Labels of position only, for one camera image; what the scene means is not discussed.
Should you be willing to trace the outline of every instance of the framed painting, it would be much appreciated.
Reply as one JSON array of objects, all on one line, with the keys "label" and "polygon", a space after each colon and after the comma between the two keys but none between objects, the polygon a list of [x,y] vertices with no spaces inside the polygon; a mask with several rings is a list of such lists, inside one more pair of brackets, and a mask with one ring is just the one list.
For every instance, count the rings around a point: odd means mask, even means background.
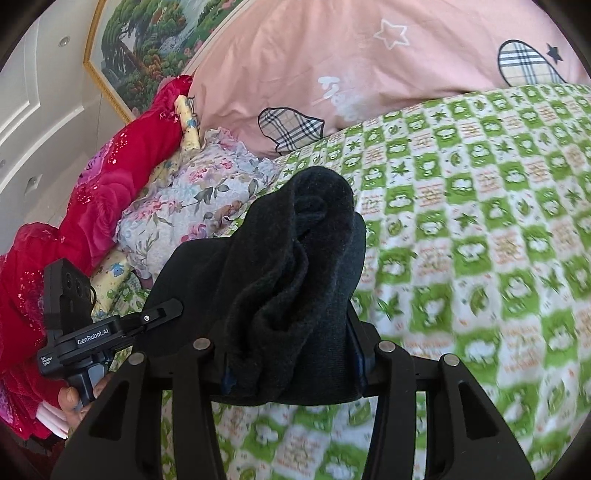
[{"label": "framed painting", "polygon": [[84,65],[125,122],[146,111],[245,0],[99,0]]}]

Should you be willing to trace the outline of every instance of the cartoon print fabric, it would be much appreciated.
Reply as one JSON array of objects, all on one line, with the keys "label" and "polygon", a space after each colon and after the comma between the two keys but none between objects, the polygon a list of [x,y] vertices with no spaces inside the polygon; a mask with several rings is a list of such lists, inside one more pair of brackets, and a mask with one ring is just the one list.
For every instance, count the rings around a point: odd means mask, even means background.
[{"label": "cartoon print fabric", "polygon": [[590,82],[531,0],[245,0],[186,73],[202,132],[260,157],[425,100]]},{"label": "cartoon print fabric", "polygon": [[[591,88],[434,100],[277,163],[271,190],[314,165],[349,180],[367,225],[360,317],[413,355],[458,354],[543,478],[591,410]],[[167,480],[176,478],[171,409],[165,393]],[[213,409],[230,480],[361,479],[373,398]],[[424,396],[417,415],[418,480]]]}]

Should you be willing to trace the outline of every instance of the human hand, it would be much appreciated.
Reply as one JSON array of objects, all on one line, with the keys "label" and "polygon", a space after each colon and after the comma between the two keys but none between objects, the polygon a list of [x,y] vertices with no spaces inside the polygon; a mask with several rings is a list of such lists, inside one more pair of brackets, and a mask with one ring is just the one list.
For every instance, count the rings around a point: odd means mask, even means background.
[{"label": "human hand", "polygon": [[[108,373],[96,384],[93,390],[95,398],[98,398],[101,392],[105,389],[112,376],[112,373]],[[78,395],[78,391],[74,387],[62,388],[57,396],[57,401],[60,404],[61,410],[66,415],[66,421],[70,427],[70,433],[78,428],[78,425],[92,406],[92,403],[90,403],[79,411],[75,410],[80,402],[80,395]]]}]

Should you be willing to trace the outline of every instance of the finger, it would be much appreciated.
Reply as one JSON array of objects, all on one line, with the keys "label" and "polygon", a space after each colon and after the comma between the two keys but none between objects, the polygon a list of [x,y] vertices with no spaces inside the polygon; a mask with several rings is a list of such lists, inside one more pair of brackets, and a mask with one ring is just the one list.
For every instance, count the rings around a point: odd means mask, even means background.
[{"label": "finger", "polygon": [[113,373],[107,373],[103,378],[101,378],[99,380],[99,382],[95,385],[95,388],[93,390],[92,393],[94,393],[95,398],[98,398],[98,396],[102,393],[102,391],[105,389],[105,387],[107,386],[107,383],[109,383],[109,380],[111,380],[111,378],[113,378]]},{"label": "finger", "polygon": [[62,388],[57,396],[57,402],[64,412],[74,410],[79,401],[80,395],[74,387]]},{"label": "finger", "polygon": [[76,389],[74,387],[62,388],[57,396],[57,401],[66,416],[67,424],[72,429],[77,428],[82,418],[80,417],[80,414],[74,410],[80,401],[80,396]]}]

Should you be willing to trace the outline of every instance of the green and white bedsheet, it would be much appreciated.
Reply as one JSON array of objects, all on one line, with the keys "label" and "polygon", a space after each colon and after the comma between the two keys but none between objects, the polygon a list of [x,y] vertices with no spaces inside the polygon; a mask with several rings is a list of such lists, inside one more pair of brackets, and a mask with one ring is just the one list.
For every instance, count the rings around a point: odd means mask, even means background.
[{"label": "green and white bedsheet", "polygon": [[[429,101],[280,163],[275,189],[314,165],[349,181],[368,228],[360,318],[413,355],[458,354],[542,478],[591,408],[591,89]],[[228,478],[360,480],[375,407],[215,405]],[[173,478],[168,394],[163,409]]]}]

